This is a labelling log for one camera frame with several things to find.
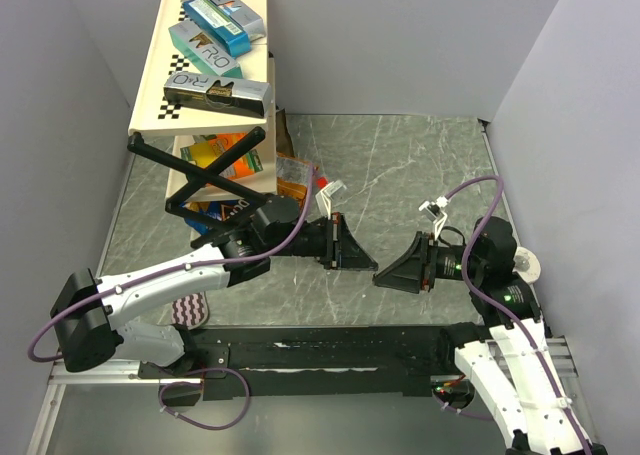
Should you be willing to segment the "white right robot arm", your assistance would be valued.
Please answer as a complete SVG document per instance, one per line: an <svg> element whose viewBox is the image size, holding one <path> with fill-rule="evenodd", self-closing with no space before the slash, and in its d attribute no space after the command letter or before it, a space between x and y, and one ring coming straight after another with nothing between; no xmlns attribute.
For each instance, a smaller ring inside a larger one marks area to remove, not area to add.
<svg viewBox="0 0 640 455"><path fill-rule="evenodd" d="M441 332L438 365L461 372L496 423L509 454L604 454L578 420L546 339L542 312L516 269L511 224L478 219L475 240L451 245L419 232L375 285L419 293L436 280L469 281L484 324L457 323Z"/></svg>

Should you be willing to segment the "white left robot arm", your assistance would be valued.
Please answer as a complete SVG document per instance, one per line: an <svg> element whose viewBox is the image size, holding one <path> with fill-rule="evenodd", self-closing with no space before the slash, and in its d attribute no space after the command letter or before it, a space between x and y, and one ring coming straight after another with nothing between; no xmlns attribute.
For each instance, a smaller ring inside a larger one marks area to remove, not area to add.
<svg viewBox="0 0 640 455"><path fill-rule="evenodd" d="M341 213L309 222L296 201L272 196L241 224L184 256L102 279L88 269L71 274L50 311L66 370L124 359L165 367L177 377L191 374L198 353L185 324L153 325L139 316L187 295L253 280L269 271L272 256L310 257L327 270L378 268Z"/></svg>

